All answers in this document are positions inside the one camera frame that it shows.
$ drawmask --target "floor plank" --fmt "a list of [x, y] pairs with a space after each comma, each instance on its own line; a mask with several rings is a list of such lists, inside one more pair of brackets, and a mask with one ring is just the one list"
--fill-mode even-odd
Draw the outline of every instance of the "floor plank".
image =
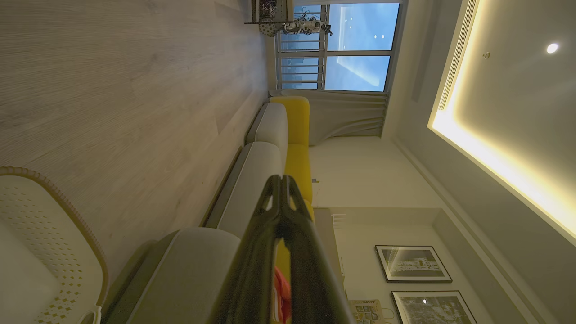
[[106, 254], [197, 226], [266, 97], [249, 0], [4, 0], [0, 165], [46, 175]]

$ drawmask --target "curtain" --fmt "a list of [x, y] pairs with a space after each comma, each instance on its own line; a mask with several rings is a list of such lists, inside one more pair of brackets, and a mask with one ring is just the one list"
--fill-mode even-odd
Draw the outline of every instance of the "curtain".
[[388, 108], [384, 92], [284, 89], [272, 90], [270, 95], [308, 98], [310, 146], [336, 136], [380, 137]]
[[403, 3], [403, 0], [294, 0], [294, 6], [342, 5], [345, 3]]

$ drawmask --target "red cloth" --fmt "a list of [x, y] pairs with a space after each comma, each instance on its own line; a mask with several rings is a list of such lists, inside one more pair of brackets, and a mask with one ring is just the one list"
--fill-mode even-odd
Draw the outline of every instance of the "red cloth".
[[286, 321], [292, 316], [290, 284], [278, 267], [274, 267], [274, 288], [277, 294], [275, 294], [276, 300], [274, 300], [275, 305], [272, 312], [278, 312], [279, 322], [286, 324]]

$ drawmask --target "picture frame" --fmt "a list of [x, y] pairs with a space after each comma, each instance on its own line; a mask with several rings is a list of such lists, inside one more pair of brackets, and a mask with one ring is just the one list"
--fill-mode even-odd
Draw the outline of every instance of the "picture frame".
[[478, 324], [460, 291], [393, 291], [400, 324]]
[[374, 249], [386, 282], [452, 282], [433, 246], [376, 245]]

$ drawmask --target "recessed spotlight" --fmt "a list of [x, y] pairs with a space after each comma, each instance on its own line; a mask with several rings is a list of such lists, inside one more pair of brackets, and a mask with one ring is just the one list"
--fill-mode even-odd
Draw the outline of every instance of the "recessed spotlight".
[[548, 48], [546, 48], [546, 52], [548, 52], [549, 54], [552, 54], [557, 50], [558, 50], [558, 44], [556, 44], [556, 43], [552, 43], [552, 44], [548, 45]]

